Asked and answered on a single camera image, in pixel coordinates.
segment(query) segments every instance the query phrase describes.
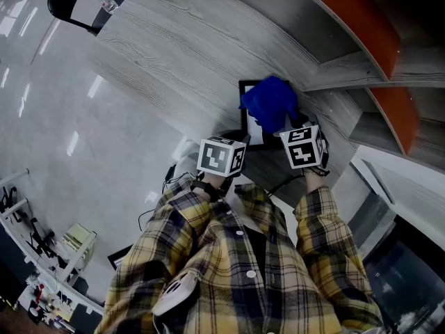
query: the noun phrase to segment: yellow plaid shirt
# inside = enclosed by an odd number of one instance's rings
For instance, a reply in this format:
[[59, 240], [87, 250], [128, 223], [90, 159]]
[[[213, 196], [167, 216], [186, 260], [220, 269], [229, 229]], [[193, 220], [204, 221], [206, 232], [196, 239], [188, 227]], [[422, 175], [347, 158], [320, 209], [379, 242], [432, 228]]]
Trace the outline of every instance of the yellow plaid shirt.
[[159, 318], [172, 333], [340, 333], [342, 327], [382, 325], [352, 235], [327, 187], [297, 206], [297, 248], [266, 192], [254, 184], [236, 187], [246, 215], [266, 236], [263, 278], [248, 237], [239, 235], [240, 218], [224, 200], [209, 203], [191, 192], [191, 182], [182, 179], [163, 194], [113, 279], [96, 334], [155, 332], [151, 309], [185, 271], [199, 282]]

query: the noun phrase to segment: box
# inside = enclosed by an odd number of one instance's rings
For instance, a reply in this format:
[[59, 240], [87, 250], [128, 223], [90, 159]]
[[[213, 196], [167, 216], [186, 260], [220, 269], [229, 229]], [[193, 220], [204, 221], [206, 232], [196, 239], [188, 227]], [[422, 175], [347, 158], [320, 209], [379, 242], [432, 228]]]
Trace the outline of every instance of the box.
[[318, 125], [280, 133], [291, 168], [318, 166], [324, 150]]
[[229, 177], [241, 171], [246, 144], [212, 136], [201, 140], [197, 169]]

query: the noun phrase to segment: shirt button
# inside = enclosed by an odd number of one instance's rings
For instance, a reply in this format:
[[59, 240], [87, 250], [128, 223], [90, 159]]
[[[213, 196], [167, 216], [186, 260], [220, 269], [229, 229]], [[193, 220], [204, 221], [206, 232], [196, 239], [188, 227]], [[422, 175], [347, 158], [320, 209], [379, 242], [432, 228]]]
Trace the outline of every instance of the shirt button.
[[255, 271], [250, 270], [246, 273], [246, 275], [248, 275], [248, 278], [254, 278], [257, 276], [257, 273]]

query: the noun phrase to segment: shirt sleeve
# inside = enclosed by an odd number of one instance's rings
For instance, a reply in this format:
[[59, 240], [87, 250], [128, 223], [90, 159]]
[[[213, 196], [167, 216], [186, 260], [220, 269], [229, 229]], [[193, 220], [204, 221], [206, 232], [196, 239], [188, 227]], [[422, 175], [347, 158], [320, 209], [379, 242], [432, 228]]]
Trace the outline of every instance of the shirt sleeve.
[[151, 309], [187, 262], [208, 213], [208, 202], [191, 191], [178, 194], [154, 213], [111, 283], [96, 334], [154, 332]]
[[334, 306], [341, 325], [361, 331], [382, 325], [349, 227], [328, 187], [304, 196], [296, 209], [297, 249], [309, 275]]

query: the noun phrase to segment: black wrist strap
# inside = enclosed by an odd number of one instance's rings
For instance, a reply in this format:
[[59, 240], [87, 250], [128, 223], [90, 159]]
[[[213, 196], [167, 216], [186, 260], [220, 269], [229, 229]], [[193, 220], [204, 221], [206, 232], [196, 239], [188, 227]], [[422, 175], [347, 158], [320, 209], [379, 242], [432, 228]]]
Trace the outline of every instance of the black wrist strap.
[[190, 190], [192, 191], [195, 188], [201, 188], [204, 192], [209, 194], [211, 202], [216, 202], [220, 197], [218, 191], [214, 189], [210, 183], [194, 180], [190, 187]]

